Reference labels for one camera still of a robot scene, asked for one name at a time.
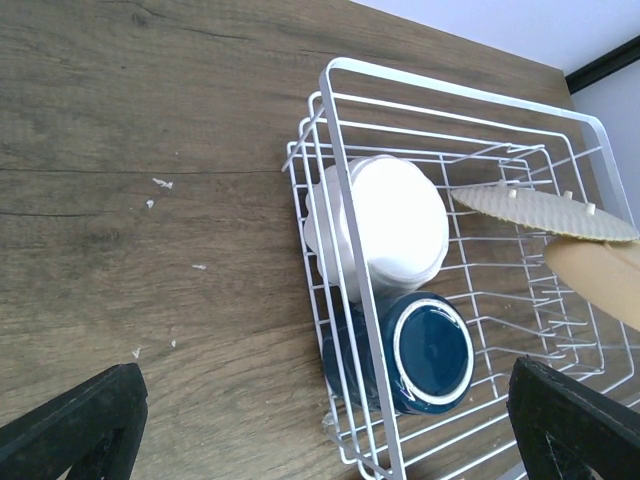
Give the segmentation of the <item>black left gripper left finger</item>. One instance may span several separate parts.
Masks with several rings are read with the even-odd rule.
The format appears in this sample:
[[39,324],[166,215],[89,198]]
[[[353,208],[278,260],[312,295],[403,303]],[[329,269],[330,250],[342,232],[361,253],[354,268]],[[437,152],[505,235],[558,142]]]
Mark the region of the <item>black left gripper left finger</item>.
[[139,365],[109,367],[1,427],[3,479],[128,479],[147,416]]

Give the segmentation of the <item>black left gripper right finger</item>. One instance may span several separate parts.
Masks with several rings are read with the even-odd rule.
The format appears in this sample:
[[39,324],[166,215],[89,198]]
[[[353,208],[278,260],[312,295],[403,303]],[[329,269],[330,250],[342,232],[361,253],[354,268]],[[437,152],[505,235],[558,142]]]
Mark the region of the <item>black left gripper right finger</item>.
[[563,373],[517,358],[507,410],[530,479],[639,477],[639,414]]

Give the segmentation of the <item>white scalloped bowl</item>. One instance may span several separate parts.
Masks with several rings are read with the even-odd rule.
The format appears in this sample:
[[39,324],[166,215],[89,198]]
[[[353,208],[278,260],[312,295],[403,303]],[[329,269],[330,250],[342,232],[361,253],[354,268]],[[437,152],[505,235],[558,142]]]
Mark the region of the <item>white scalloped bowl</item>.
[[[352,200],[373,293],[395,297],[417,290],[440,272],[449,249],[449,221],[434,183],[412,162],[390,155],[359,157],[348,163]],[[337,286],[340,257],[350,302],[361,292],[337,168],[324,171],[326,189],[313,186],[303,235]]]

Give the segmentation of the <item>blue mug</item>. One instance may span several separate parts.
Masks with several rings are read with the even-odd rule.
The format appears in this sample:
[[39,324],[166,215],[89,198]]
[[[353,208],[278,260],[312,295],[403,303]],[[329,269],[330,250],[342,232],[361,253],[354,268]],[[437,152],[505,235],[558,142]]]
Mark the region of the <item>blue mug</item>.
[[[397,413],[442,414],[457,406],[471,386],[475,352],[464,318],[445,298],[426,291],[375,298],[390,390]],[[350,306],[335,316],[337,334],[323,335],[324,374],[333,393],[371,411],[381,409],[366,319]]]

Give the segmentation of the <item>orange woven pattern plate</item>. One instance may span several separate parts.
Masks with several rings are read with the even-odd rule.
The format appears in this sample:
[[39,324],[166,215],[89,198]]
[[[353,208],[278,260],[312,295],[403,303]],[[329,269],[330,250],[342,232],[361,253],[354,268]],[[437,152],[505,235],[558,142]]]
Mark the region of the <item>orange woven pattern plate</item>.
[[558,238],[546,265],[572,290],[611,317],[639,328],[639,242]]

